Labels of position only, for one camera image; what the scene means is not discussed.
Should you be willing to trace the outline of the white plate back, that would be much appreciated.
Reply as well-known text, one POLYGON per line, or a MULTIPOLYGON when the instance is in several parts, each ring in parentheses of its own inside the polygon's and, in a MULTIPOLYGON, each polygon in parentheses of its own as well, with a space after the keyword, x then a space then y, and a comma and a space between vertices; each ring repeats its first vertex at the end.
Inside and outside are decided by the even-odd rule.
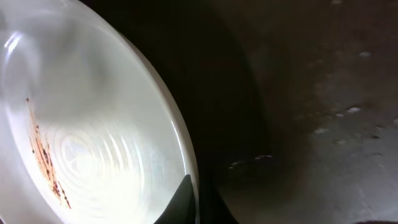
POLYGON ((198 169, 156 69, 80 1, 1 2, 1 222, 155 223, 198 169))

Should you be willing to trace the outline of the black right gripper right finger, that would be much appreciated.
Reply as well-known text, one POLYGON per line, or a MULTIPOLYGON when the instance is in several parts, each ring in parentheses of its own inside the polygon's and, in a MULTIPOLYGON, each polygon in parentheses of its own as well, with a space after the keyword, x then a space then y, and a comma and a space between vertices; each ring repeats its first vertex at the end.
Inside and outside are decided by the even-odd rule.
POLYGON ((214 185, 200 184, 200 223, 238 224, 214 185))

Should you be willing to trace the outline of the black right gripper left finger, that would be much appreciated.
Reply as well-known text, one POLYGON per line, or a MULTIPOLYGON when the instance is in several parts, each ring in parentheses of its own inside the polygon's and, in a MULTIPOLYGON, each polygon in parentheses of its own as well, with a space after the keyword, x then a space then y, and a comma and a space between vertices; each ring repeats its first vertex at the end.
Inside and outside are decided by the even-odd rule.
POLYGON ((186 175, 154 224, 195 224, 196 205, 192 180, 186 175))

